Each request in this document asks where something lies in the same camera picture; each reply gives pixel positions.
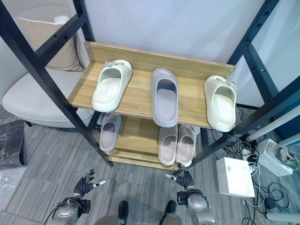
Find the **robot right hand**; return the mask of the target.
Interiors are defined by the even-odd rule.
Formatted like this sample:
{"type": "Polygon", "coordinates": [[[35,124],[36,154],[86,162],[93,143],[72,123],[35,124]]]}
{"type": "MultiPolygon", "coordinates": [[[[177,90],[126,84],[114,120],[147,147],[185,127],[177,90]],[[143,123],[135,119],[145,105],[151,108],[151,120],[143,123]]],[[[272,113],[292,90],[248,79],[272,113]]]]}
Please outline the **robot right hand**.
{"type": "Polygon", "coordinates": [[[165,174],[165,177],[169,180],[175,181],[180,186],[184,187],[185,190],[194,189],[194,179],[188,169],[182,164],[177,164],[178,170],[173,174],[165,174]]]}

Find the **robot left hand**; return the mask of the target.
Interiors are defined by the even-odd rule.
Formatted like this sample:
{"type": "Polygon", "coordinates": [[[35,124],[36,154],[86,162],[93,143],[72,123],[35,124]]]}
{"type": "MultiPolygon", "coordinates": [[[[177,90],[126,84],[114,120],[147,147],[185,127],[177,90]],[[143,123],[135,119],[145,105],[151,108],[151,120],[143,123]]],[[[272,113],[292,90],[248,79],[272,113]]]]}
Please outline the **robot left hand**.
{"type": "Polygon", "coordinates": [[[89,193],[94,188],[106,183],[106,180],[100,180],[97,181],[96,183],[91,182],[94,179],[93,177],[94,174],[95,174],[94,169],[91,169],[88,170],[82,176],[82,178],[77,182],[73,190],[74,196],[84,197],[85,194],[89,193]]]}

